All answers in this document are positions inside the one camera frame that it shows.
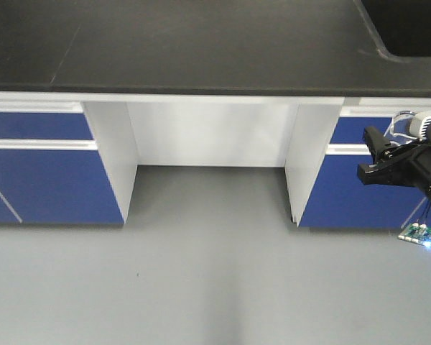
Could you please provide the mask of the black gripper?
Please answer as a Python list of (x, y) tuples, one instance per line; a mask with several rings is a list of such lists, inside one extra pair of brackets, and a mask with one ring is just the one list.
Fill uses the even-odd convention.
[[(431, 196), (431, 144), (404, 144), (398, 147), (376, 127), (363, 130), (363, 142), (376, 165), (360, 163), (357, 177), (364, 185), (416, 187)], [(398, 162), (388, 163), (394, 156)]]

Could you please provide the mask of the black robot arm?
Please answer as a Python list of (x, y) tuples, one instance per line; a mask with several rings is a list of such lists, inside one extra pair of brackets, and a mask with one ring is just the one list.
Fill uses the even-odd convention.
[(363, 131), (363, 141), (373, 162), (358, 165), (357, 176), (364, 185), (416, 187), (431, 200), (431, 124), (424, 139), (392, 144), (376, 127)]

